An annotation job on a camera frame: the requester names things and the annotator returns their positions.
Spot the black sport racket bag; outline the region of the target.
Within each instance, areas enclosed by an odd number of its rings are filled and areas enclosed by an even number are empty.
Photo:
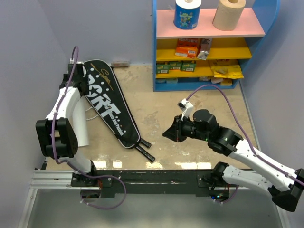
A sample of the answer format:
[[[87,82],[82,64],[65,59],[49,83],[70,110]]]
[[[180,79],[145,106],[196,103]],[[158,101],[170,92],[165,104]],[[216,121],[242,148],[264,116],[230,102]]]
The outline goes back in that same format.
[[[120,144],[131,149],[141,137],[114,70],[103,60],[84,62],[89,93],[86,99],[112,131]]]

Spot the white shuttlecock tube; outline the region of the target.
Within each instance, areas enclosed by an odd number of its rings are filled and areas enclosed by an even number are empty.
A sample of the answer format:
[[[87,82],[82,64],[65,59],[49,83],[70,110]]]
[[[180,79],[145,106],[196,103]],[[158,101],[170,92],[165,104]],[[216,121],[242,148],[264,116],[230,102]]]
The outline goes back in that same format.
[[[86,124],[86,110],[84,100],[81,98],[77,102],[73,113],[73,129],[78,140],[78,147],[89,145],[88,129]]]

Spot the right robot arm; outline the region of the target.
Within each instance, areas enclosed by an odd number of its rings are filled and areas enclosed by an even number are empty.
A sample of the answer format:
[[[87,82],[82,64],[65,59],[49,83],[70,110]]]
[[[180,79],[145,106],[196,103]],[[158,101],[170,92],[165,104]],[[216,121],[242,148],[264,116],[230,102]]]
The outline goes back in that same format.
[[[205,178],[213,185],[237,185],[265,192],[280,208],[289,212],[296,210],[304,190],[304,170],[286,167],[257,151],[240,134],[220,126],[208,110],[196,111],[192,119],[175,116],[172,125],[162,135],[177,143],[187,138],[206,141],[212,151],[251,168],[242,171],[218,162]]]

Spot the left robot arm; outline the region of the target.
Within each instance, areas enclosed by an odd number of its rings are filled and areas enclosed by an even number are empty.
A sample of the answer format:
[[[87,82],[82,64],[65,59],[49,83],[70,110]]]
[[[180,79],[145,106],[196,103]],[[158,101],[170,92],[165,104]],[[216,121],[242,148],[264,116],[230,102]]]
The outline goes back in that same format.
[[[81,148],[89,145],[84,96],[88,94],[88,75],[83,62],[73,60],[63,75],[59,96],[52,111],[35,128],[42,154],[57,164],[66,163],[74,171],[72,180],[94,186],[98,174],[94,163]]]

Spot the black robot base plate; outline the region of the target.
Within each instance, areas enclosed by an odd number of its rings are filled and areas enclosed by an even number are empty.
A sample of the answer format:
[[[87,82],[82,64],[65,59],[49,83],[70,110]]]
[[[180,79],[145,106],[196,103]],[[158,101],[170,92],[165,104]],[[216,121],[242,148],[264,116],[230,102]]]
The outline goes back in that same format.
[[[97,188],[102,198],[116,194],[174,194],[211,197],[226,201],[234,187],[211,178],[212,170],[98,170],[100,179],[72,174],[71,186],[83,189]]]

